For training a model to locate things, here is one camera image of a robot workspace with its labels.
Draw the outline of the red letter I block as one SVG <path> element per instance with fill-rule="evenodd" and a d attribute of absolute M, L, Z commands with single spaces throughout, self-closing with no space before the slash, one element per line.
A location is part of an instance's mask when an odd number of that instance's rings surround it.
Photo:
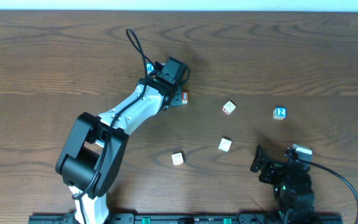
<path fill-rule="evenodd" d="M 181 102 L 183 105 L 188 103 L 188 92 L 184 91 L 181 93 Z"/>

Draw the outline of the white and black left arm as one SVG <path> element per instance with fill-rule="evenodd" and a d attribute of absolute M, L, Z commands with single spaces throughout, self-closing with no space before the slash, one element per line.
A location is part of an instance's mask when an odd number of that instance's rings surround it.
<path fill-rule="evenodd" d="M 77 117 L 55 166 L 72 192 L 77 223 L 107 222 L 106 194 L 118 175 L 129 136 L 168 108 L 189 77 L 189 67 L 173 57 L 165 64 L 156 62 L 117 106 L 97 116 L 84 112 Z"/>

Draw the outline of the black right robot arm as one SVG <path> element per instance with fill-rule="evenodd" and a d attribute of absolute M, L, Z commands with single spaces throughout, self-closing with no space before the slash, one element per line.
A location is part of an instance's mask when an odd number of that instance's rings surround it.
<path fill-rule="evenodd" d="M 259 144 L 250 167 L 259 172 L 259 181 L 273 187 L 278 211 L 266 215 L 265 223 L 308 223 L 314 213 L 314 192 L 311 188 L 312 150 L 293 144 L 285 153 L 286 162 L 272 159 Z"/>

